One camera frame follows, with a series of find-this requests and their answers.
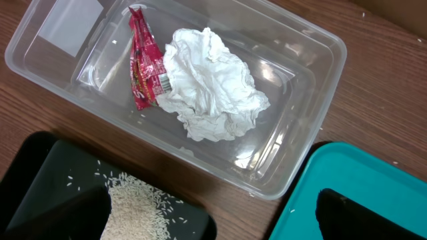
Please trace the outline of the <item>red snack wrapper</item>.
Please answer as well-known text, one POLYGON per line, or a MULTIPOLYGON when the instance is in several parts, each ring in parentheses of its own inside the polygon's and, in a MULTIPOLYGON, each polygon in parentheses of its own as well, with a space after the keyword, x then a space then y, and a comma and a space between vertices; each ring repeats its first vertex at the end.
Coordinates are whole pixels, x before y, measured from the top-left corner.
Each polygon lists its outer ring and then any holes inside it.
POLYGON ((171 91, 171 85, 154 36, 141 8, 129 8, 132 32, 130 52, 131 90, 138 110, 156 106, 156 97, 171 91))

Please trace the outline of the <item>white tissue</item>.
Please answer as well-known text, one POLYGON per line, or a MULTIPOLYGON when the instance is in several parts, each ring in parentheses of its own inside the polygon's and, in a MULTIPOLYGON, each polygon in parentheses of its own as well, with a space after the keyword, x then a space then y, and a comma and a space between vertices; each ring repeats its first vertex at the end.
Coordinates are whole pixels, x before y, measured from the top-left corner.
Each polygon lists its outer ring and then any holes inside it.
POLYGON ((158 95, 157 103, 177 113, 194 141, 242 137, 270 106, 266 94, 256 89, 247 63, 208 27, 175 31, 163 64, 171 91, 158 95))

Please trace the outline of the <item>white rice pile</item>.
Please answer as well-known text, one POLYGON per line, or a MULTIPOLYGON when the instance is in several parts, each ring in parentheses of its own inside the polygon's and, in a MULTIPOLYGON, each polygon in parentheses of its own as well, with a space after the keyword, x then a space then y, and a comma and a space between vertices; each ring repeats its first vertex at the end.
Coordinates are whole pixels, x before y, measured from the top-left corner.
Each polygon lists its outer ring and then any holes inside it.
POLYGON ((188 225, 185 217, 173 216, 172 205, 182 207, 182 200, 119 169, 97 169, 92 174, 111 199, 101 239, 177 239, 170 228, 188 225))

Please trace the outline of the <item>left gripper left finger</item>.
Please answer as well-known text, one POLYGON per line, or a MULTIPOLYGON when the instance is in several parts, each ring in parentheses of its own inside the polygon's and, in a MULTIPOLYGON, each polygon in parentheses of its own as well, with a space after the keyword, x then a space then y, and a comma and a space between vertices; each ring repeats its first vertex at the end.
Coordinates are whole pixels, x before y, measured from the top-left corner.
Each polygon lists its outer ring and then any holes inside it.
POLYGON ((111 197, 96 187, 1 234, 3 240, 100 239, 111 213, 111 197))

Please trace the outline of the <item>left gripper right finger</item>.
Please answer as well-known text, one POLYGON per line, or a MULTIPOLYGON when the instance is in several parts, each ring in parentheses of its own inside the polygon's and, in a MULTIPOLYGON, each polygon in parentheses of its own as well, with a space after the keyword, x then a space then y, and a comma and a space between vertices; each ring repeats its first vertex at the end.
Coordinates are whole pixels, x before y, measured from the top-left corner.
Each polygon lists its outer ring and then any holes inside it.
POLYGON ((332 189, 319 192, 316 220, 324 240, 426 240, 332 189))

